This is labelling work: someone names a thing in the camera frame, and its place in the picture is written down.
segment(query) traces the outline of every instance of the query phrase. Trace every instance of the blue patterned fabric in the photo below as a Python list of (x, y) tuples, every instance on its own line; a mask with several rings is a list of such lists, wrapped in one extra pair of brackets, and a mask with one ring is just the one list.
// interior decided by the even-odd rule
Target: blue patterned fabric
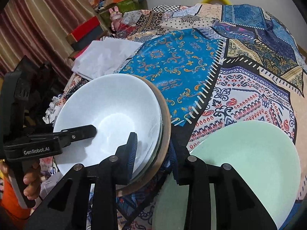
[(173, 31), (147, 41), (120, 73), (150, 80), (167, 101), (172, 122), (184, 125), (190, 112), (199, 108), (219, 41), (204, 38), (197, 30)]
[(280, 227), (279, 230), (285, 228), (285, 226), (291, 221), (292, 217), (297, 213), (301, 205), (302, 205), (302, 200), (295, 201), (293, 208), (291, 209), (291, 212), (289, 213), (287, 219), (285, 220), (285, 222), (283, 223), (283, 225)]
[(263, 30), (266, 28), (262, 9), (249, 4), (224, 5), (222, 21)]
[(275, 19), (272, 18), (272, 22), (274, 25), (273, 32), (275, 33), (275, 35), (281, 40), (291, 45), (291, 47), (294, 50), (294, 54), (295, 54), (297, 63), (307, 72), (307, 66), (305, 62), (303, 61), (292, 36), (289, 35), (289, 33), (285, 30), (285, 28), (282, 25), (280, 25)]
[(262, 64), (277, 76), (282, 76), (294, 67), (297, 63), (285, 56), (279, 55), (263, 44), (255, 42), (254, 44), (246, 44), (246, 46), (253, 50), (262, 59)]
[(241, 27), (233, 27), (226, 23), (215, 23), (212, 26), (220, 35), (229, 39), (238, 39), (247, 43), (252, 43), (255, 39), (255, 34)]
[(268, 29), (261, 30), (258, 29), (258, 35), (261, 37), (261, 41), (266, 44), (269, 48), (274, 50), (279, 55), (284, 55), (285, 57), (292, 59), (296, 62), (295, 53), (291, 45), (287, 42), (280, 40), (273, 31), (273, 22), (266, 20)]
[(117, 209), (121, 212), (121, 214), (125, 218), (130, 217), (138, 210), (138, 207), (142, 203), (144, 203), (145, 199), (148, 196), (152, 194), (152, 190), (154, 188), (156, 188), (157, 192), (161, 188), (167, 175), (170, 174), (171, 172), (168, 160), (169, 160), (168, 155), (166, 155), (159, 171), (144, 187), (134, 192), (133, 194), (116, 198)]

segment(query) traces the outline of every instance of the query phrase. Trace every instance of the mint green bowl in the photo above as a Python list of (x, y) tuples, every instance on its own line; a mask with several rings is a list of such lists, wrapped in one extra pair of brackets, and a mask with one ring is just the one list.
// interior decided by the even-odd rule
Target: mint green bowl
[[(277, 126), (243, 121), (208, 136), (190, 152), (208, 164), (231, 164), (281, 227), (295, 202), (300, 161), (291, 139)], [(159, 192), (153, 230), (183, 230), (189, 186), (178, 186), (172, 174)], [(215, 209), (211, 229), (216, 229)]]

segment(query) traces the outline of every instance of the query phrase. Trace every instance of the pink toy rabbit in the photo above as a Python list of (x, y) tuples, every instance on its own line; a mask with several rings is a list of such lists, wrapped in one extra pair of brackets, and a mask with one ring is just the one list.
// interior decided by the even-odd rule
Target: pink toy rabbit
[(114, 7), (114, 11), (113, 9), (110, 8), (109, 12), (110, 12), (110, 19), (112, 21), (112, 30), (117, 31), (120, 25), (120, 21), (122, 20), (122, 13), (119, 12), (117, 6)]

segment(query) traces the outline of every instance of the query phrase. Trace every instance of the orange sleeve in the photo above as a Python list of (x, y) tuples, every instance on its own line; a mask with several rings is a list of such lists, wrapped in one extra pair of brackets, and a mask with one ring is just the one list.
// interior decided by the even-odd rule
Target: orange sleeve
[(19, 204), (17, 197), (15, 196), (12, 186), (4, 180), (4, 192), (2, 201), (0, 201), (0, 206), (2, 206), (9, 215), (13, 224), (18, 228), (22, 229), (24, 224), (27, 222), (27, 219), (30, 216), (31, 209), (22, 209)]

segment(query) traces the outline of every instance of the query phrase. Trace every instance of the white cloth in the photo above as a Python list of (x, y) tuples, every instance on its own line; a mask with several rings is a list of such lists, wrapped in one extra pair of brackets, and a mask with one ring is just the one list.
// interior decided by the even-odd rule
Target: white cloth
[(87, 80), (111, 74), (141, 45), (139, 42), (111, 37), (106, 37), (103, 41), (92, 41), (75, 59), (72, 71)]

